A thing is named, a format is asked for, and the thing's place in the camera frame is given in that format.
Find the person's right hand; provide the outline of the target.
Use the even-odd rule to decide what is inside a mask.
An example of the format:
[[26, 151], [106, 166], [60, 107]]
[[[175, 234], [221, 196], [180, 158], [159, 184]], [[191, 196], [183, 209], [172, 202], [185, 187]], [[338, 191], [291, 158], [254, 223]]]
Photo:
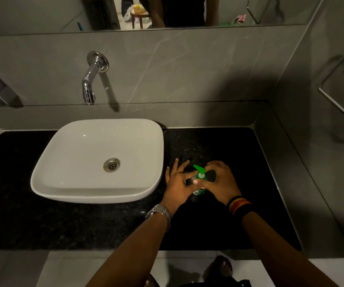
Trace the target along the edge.
[[205, 169], [207, 171], [214, 170], [216, 173], [216, 180], [210, 182], [210, 188], [208, 190], [219, 202], [227, 205], [231, 198], [241, 196], [241, 191], [236, 184], [231, 169], [224, 162], [208, 162]]

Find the person's left hand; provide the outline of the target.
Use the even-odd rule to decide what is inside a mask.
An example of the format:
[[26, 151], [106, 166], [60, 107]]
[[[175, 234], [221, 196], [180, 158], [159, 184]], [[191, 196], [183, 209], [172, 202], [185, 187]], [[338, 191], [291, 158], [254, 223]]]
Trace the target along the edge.
[[167, 208], [172, 217], [178, 208], [186, 202], [188, 197], [198, 190], [198, 188], [186, 188], [186, 180], [195, 177], [198, 171], [195, 170], [190, 173], [177, 174], [177, 160], [179, 159], [176, 158], [171, 167], [172, 175], [169, 183], [166, 184], [166, 190], [160, 203]]

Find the black red orange wristband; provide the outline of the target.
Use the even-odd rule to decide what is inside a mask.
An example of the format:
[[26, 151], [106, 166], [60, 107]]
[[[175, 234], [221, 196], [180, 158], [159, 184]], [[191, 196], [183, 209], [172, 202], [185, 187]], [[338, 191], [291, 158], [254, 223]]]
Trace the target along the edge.
[[235, 196], [231, 198], [227, 203], [227, 208], [231, 215], [240, 222], [246, 214], [254, 211], [252, 203], [243, 196]]

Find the person's left forearm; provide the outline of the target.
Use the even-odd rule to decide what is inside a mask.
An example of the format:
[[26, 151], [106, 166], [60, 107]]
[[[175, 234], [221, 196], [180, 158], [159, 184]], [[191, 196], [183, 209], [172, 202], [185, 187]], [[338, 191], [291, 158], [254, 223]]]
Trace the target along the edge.
[[155, 212], [109, 256], [85, 287], [144, 287], [168, 227]]

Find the chrome wall faucet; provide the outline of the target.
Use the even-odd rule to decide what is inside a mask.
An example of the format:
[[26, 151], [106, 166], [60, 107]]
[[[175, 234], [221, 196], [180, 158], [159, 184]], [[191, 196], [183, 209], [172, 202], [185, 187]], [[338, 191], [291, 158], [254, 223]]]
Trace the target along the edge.
[[87, 55], [89, 68], [82, 79], [82, 96], [84, 104], [93, 106], [95, 104], [95, 95], [92, 89], [92, 83], [98, 73], [104, 73], [109, 69], [108, 59], [99, 52], [92, 51]]

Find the chrome sink drain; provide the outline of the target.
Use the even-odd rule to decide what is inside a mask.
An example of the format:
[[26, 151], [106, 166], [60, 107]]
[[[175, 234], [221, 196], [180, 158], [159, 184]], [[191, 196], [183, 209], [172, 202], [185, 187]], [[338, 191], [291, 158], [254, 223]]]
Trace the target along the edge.
[[117, 158], [109, 158], [103, 164], [103, 170], [112, 173], [120, 167], [120, 160]]

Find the white ceramic sink basin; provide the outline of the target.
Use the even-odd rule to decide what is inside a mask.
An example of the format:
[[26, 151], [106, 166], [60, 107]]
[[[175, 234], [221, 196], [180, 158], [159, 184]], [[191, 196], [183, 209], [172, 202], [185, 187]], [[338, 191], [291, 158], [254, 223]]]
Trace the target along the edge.
[[[120, 160], [112, 173], [109, 158]], [[164, 136], [147, 119], [93, 119], [69, 123], [52, 137], [39, 158], [31, 189], [72, 203], [127, 203], [150, 195], [160, 183]]]

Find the silver metal wristwatch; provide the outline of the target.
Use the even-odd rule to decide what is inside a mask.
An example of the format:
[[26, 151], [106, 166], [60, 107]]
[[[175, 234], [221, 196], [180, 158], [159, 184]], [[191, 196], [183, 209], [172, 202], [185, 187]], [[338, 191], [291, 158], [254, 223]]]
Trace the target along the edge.
[[168, 232], [169, 228], [171, 226], [172, 217], [171, 217], [169, 211], [167, 210], [167, 208], [162, 206], [161, 204], [157, 204], [146, 214], [145, 219], [150, 218], [155, 213], [160, 213], [160, 214], [165, 216], [165, 218], [167, 219], [167, 228], [166, 228], [165, 232]]

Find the green soap pump bottle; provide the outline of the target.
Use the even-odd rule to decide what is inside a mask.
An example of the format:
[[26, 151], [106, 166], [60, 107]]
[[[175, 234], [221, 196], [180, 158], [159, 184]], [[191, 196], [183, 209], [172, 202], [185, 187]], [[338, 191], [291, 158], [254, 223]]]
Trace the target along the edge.
[[[204, 167], [194, 164], [194, 169], [198, 171], [195, 177], [191, 178], [191, 182], [193, 183], [195, 179], [202, 179], [210, 182], [214, 182], [216, 180], [216, 173], [214, 170], [207, 171]], [[201, 196], [205, 194], [208, 190], [206, 188], [201, 188], [193, 192], [195, 196]]]

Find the person's right forearm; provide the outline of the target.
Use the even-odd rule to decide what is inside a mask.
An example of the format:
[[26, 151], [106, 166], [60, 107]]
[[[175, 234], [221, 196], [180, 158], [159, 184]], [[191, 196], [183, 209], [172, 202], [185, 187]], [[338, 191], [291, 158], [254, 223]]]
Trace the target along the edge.
[[241, 224], [276, 287], [339, 287], [256, 212], [246, 214]]

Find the person's black clothing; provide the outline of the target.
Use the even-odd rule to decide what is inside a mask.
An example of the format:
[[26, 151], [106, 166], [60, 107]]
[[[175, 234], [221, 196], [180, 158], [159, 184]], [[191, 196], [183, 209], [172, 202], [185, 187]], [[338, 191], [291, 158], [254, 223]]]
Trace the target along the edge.
[[252, 287], [249, 280], [237, 281], [233, 277], [224, 277], [216, 280], [206, 280], [204, 282], [192, 282], [178, 287]]

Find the dark sandal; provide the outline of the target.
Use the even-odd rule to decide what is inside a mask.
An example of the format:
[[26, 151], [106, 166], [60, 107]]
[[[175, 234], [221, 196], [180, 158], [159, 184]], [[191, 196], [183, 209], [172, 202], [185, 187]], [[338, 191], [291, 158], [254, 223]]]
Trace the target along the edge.
[[203, 275], [204, 281], [222, 280], [233, 275], [233, 266], [230, 260], [222, 255], [218, 255], [209, 265]]

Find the wall mirror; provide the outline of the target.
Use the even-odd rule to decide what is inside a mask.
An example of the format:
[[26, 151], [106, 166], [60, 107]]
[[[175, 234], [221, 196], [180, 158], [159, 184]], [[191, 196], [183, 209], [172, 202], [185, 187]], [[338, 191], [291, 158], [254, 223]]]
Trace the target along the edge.
[[0, 36], [308, 23], [321, 0], [0, 0]]

